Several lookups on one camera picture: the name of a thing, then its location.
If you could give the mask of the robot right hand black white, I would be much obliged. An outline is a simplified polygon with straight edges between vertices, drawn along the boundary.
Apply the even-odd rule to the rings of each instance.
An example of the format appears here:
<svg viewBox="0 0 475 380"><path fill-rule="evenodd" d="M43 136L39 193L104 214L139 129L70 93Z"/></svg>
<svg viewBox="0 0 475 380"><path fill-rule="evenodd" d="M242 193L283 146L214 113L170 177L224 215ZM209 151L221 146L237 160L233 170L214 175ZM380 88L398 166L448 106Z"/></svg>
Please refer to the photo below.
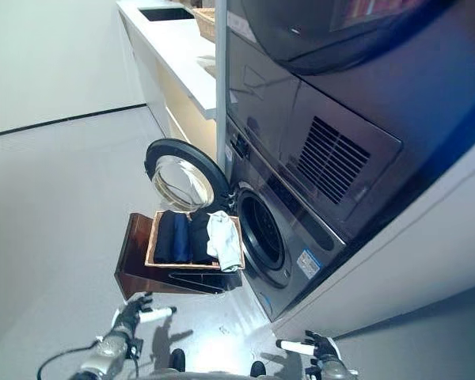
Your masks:
<svg viewBox="0 0 475 380"><path fill-rule="evenodd" d="M283 349L286 352L310 356L315 359L315 363L329 359L341 360L340 350L336 346L333 338L321 336L311 330L305 331L304 341L294 342L278 339L275 345L277 348Z"/></svg>

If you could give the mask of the robot left hand black white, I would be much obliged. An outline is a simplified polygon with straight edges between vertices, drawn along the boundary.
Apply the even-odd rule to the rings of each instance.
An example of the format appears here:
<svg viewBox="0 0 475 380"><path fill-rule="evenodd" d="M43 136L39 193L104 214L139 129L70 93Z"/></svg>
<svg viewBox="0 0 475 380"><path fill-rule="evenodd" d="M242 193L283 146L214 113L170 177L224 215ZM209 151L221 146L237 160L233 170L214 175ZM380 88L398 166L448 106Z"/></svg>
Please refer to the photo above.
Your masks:
<svg viewBox="0 0 475 380"><path fill-rule="evenodd" d="M154 308L152 304L152 292L139 292L132 295L123 306L116 310L112 319L112 331L133 337L140 324L165 319L177 312L175 306Z"/></svg>

